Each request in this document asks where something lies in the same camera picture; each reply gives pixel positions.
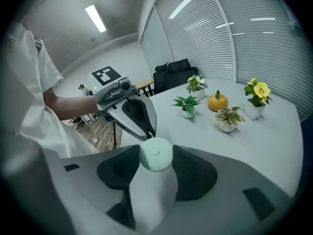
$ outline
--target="yellow flower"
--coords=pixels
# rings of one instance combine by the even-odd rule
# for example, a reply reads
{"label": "yellow flower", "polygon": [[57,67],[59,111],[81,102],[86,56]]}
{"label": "yellow flower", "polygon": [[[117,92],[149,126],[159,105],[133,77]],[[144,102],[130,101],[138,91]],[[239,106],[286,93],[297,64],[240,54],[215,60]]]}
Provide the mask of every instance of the yellow flower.
{"label": "yellow flower", "polygon": [[253,78],[251,79],[251,82],[247,82],[247,84],[255,84],[257,83],[259,80],[257,78]]}
{"label": "yellow flower", "polygon": [[253,89],[258,97],[262,99],[270,94],[270,89],[268,88],[268,85],[264,82],[258,82]]}

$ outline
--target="wooden floor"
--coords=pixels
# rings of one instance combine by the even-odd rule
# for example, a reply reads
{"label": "wooden floor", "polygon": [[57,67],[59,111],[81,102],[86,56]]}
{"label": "wooden floor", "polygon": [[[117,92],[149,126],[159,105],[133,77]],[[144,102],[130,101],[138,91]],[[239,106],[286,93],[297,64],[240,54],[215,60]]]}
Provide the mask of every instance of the wooden floor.
{"label": "wooden floor", "polygon": [[[121,146],[122,129],[116,126],[116,148]],[[87,139],[94,147],[100,152],[113,150],[114,148],[114,137],[113,137],[113,123],[104,122],[102,118],[96,119],[95,122],[92,120],[88,121],[88,125],[82,124],[77,130],[85,139]],[[97,137],[98,142],[93,143],[93,139]]]}

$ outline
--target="white wall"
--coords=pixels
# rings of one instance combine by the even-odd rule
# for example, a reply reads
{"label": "white wall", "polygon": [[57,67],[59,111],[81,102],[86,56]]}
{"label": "white wall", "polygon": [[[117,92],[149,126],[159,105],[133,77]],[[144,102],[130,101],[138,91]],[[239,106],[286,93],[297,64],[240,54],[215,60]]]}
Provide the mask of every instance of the white wall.
{"label": "white wall", "polygon": [[155,2],[155,0],[144,0],[143,1],[140,19],[139,19],[139,25],[138,25],[138,42],[140,42],[140,40],[141,40],[143,30],[145,28],[150,10],[151,10],[154,2]]}
{"label": "white wall", "polygon": [[132,84],[152,79],[139,43],[119,44],[97,53],[67,73],[56,88],[56,95],[82,96],[82,91],[78,89],[79,85],[84,84],[86,88],[92,90],[88,74],[106,66],[111,66],[121,75],[128,75]]}

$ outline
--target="person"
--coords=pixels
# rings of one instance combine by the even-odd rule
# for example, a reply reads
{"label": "person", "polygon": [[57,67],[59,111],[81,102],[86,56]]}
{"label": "person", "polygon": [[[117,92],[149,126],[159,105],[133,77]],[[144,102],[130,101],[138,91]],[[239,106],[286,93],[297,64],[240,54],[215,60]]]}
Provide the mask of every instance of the person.
{"label": "person", "polygon": [[98,152],[77,131],[61,122],[97,112],[93,96],[60,97],[54,91],[63,79],[43,41],[20,24],[20,10],[7,30],[1,47],[0,82],[10,88],[0,92],[1,127],[5,133],[35,141],[43,151],[56,151],[60,158]]}
{"label": "person", "polygon": [[85,86],[84,86],[83,84],[81,84],[78,89],[80,89],[80,90],[83,91],[83,95],[84,95],[84,96],[89,96],[89,95],[91,95],[91,93],[90,93],[91,90],[89,90],[88,88],[85,88]]}

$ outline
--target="white flower pot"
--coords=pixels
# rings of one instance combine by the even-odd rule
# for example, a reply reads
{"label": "white flower pot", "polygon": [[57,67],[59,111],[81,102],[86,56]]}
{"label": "white flower pot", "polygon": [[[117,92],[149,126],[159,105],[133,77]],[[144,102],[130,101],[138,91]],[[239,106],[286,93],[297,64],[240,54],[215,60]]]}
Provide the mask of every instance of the white flower pot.
{"label": "white flower pot", "polygon": [[255,107],[251,103],[250,99],[248,99],[246,101],[245,113],[251,120],[255,120],[255,119],[259,118],[262,115],[262,113],[263,113],[263,111],[265,109],[265,104],[262,103],[262,102],[260,102],[260,103],[262,104],[261,107]]}
{"label": "white flower pot", "polygon": [[235,129],[235,126],[233,126],[232,124],[227,124],[227,125],[220,125],[219,124],[219,127],[224,132],[231,132]]}
{"label": "white flower pot", "polygon": [[189,112],[184,111],[183,109],[181,109],[181,114],[184,118],[192,118],[196,113],[196,109],[194,109],[194,114],[191,115]]}
{"label": "white flower pot", "polygon": [[204,92],[205,92],[204,89],[201,89],[201,90],[195,91],[195,92],[191,91],[190,95],[196,96],[197,97],[196,100],[201,100],[201,99],[203,99],[203,97],[205,95]]}

